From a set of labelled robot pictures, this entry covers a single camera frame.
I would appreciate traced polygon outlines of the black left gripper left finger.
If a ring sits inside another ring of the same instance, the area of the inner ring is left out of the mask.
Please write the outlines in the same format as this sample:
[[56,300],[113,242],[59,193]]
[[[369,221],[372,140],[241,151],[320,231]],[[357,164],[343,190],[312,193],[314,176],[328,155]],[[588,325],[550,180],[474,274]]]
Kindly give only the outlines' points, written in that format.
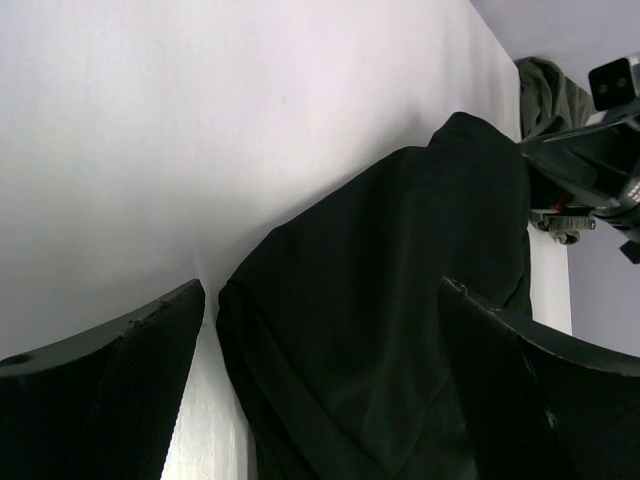
[[2,360],[2,478],[160,478],[204,310],[204,289],[191,280]]

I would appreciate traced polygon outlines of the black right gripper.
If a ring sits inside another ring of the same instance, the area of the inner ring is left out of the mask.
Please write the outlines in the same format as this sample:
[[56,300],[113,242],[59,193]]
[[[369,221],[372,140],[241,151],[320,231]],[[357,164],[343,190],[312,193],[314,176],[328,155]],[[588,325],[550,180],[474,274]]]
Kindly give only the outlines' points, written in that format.
[[545,134],[521,148],[536,227],[574,244],[600,220],[626,238],[622,254],[639,261],[638,118]]

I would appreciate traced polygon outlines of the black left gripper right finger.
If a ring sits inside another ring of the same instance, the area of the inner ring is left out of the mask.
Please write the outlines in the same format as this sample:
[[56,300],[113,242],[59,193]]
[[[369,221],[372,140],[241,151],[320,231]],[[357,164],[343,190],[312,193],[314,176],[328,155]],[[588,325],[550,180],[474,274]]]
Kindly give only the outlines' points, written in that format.
[[481,479],[636,479],[639,360],[445,279],[441,332]]

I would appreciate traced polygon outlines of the olive green shorts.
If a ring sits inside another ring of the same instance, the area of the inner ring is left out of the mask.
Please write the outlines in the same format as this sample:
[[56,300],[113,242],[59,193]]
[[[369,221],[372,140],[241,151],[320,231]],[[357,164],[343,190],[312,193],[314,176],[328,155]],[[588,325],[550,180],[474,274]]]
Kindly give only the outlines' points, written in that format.
[[596,112],[592,96],[552,61],[526,57],[515,65],[520,78],[522,138],[553,117],[563,120],[563,130],[585,126]]

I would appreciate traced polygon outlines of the black shorts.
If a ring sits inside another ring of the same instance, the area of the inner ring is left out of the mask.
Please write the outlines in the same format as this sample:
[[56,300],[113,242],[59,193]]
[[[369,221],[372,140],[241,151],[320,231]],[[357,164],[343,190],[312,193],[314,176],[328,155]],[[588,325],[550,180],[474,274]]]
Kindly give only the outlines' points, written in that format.
[[216,320],[258,477],[474,478],[437,292],[529,313],[528,211],[517,145],[459,112],[272,230]]

